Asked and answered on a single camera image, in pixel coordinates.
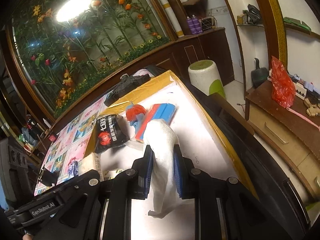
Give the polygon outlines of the white tissue pack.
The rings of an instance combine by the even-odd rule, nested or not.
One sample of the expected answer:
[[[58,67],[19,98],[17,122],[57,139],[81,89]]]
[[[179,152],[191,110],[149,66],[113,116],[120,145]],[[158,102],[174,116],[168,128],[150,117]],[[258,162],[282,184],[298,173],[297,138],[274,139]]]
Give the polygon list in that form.
[[[104,180],[100,163],[100,154],[91,153],[79,161],[79,175],[83,175],[90,170],[96,170],[99,173],[100,181]]]

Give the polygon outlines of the black snack packet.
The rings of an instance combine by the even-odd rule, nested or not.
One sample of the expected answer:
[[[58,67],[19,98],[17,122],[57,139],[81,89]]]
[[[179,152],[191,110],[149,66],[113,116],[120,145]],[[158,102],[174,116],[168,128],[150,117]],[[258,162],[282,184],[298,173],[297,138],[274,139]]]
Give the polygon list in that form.
[[[126,120],[118,114],[103,115],[95,124],[95,153],[120,147],[129,140]]]

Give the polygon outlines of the white cloth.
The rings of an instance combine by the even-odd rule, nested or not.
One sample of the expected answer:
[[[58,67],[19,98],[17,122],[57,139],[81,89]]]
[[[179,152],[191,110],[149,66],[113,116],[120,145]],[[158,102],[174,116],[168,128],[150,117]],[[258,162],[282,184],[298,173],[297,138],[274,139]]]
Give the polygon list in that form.
[[[151,188],[153,209],[148,215],[164,218],[181,204],[174,176],[174,146],[178,136],[163,119],[148,122],[144,132],[144,148],[150,146],[153,153]]]

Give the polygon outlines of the blue knitted item red bag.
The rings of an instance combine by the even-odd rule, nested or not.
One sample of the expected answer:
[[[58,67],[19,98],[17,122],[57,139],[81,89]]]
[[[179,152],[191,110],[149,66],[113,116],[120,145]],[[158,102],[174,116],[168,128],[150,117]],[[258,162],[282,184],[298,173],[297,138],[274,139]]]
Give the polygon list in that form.
[[[135,128],[135,133],[139,131],[147,110],[139,104],[130,104],[126,107],[126,119],[130,126]]]

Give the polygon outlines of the blue white patterned bag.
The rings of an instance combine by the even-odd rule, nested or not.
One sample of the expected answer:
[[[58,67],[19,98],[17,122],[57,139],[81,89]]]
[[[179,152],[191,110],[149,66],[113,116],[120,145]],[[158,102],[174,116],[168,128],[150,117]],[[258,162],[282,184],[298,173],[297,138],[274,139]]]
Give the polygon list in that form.
[[[69,179],[79,175],[79,163],[75,157],[73,157],[68,163],[67,174]]]

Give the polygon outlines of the wooden drawer cabinet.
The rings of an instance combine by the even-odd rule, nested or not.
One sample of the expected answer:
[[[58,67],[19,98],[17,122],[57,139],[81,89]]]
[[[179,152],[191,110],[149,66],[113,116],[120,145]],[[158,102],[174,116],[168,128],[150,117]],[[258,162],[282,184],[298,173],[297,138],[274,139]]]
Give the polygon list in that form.
[[[246,96],[245,119],[300,179],[312,200],[319,199],[319,129],[272,99],[265,81]]]

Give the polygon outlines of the yellow-rimmed white foam box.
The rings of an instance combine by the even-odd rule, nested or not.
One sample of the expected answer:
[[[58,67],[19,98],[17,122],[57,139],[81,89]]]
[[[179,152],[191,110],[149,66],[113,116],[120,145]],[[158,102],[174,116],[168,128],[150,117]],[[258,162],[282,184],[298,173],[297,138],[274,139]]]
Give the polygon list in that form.
[[[150,145],[155,153],[151,189],[145,200],[132,201],[131,238],[193,239],[194,201],[178,196],[173,170],[174,145],[179,145],[182,154],[210,176],[222,180],[236,177],[251,193],[255,189],[231,141],[172,72],[152,78],[109,107],[103,107],[101,114],[124,116],[128,105],[139,104],[150,109],[158,103],[175,105],[171,123],[153,121],[147,126],[143,141],[137,141],[135,129],[123,119],[120,127],[129,142],[102,152],[101,170],[108,174],[130,168],[134,160],[143,156],[145,146]]]

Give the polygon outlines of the pink fly swatter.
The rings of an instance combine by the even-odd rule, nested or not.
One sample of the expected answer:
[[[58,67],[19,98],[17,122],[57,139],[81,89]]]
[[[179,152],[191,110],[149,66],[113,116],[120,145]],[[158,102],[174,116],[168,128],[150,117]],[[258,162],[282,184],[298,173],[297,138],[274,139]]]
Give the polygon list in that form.
[[[307,117],[305,117],[304,115],[298,113],[297,111],[289,108],[289,107],[286,107],[286,110],[293,113],[294,115],[298,116],[299,118],[303,119],[304,121],[306,121],[307,123],[311,124],[312,126],[316,127],[319,131],[320,131],[320,127],[315,124],[314,122],[312,122],[310,119],[308,119]]]

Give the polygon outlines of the black star-shaped device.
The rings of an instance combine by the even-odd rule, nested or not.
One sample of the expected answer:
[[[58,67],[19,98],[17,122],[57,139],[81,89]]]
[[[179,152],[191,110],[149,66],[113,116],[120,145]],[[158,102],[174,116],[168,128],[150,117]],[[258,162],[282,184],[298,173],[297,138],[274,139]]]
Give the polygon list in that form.
[[[107,94],[104,104],[106,107],[110,107],[118,99],[125,96],[129,92],[133,91],[137,87],[143,85],[150,80],[149,74],[140,76],[128,76],[123,75],[120,78],[120,82],[114,86],[114,88]]]

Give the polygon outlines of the red plastic bag on cabinet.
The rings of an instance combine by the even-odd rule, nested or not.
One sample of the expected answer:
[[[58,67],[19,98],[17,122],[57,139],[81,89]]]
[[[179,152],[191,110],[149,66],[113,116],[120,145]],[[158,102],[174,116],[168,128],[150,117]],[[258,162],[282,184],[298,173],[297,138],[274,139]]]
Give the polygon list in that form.
[[[296,89],[289,77],[283,63],[272,56],[272,99],[283,108],[290,108],[293,105]]]

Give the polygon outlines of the white green stool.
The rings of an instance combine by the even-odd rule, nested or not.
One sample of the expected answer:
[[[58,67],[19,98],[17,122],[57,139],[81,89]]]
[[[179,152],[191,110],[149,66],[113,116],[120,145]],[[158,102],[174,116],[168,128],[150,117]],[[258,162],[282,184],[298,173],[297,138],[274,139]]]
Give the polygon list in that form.
[[[188,67],[190,83],[207,96],[214,93],[226,98],[217,65],[212,60],[200,60]]]

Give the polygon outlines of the dark wooden sideboard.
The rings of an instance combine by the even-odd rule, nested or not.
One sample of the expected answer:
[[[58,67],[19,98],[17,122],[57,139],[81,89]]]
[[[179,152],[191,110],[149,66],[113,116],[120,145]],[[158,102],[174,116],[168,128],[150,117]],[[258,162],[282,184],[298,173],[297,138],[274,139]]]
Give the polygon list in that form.
[[[78,114],[117,84],[123,74],[131,75],[148,65],[155,65],[164,70],[171,70],[178,77],[187,80],[189,79],[188,67],[196,61],[205,59],[216,63],[224,86],[235,80],[225,28],[218,27],[199,35],[187,35],[125,64],[72,103],[69,109],[57,118],[56,123],[52,126],[52,131],[58,133],[63,129]]]

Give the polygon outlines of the purple bottle right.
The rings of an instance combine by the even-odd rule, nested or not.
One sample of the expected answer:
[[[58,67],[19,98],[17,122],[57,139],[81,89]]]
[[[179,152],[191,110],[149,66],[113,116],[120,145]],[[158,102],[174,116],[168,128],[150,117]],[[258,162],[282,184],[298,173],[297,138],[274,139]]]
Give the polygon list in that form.
[[[193,22],[194,29],[195,29],[196,33],[197,34],[202,33],[201,23],[195,15],[192,16],[192,22]]]

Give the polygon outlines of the purple bottle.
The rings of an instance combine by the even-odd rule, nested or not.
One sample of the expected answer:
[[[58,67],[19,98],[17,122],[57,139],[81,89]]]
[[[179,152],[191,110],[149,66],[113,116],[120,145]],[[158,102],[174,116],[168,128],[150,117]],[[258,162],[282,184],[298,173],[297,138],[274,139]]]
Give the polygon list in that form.
[[[194,25],[194,23],[193,23],[193,20],[192,20],[189,16],[187,17],[187,24],[188,24],[188,27],[189,27],[191,33],[192,33],[193,35],[197,34],[197,30],[196,30],[196,28],[195,28],[195,25]]]
[[[194,29],[195,29],[196,33],[197,34],[202,33],[201,23],[195,15],[192,16],[192,22],[193,22]]]

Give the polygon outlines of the white yellow rolled poster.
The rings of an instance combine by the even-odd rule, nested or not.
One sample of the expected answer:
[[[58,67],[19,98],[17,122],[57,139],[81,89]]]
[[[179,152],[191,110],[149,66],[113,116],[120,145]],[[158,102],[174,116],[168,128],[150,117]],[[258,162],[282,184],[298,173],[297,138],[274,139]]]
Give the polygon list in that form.
[[[167,14],[169,20],[170,20],[170,23],[176,33],[176,35],[178,36],[178,38],[181,38],[184,36],[184,32],[179,24],[179,21],[169,3],[168,0],[159,0],[165,13]]]

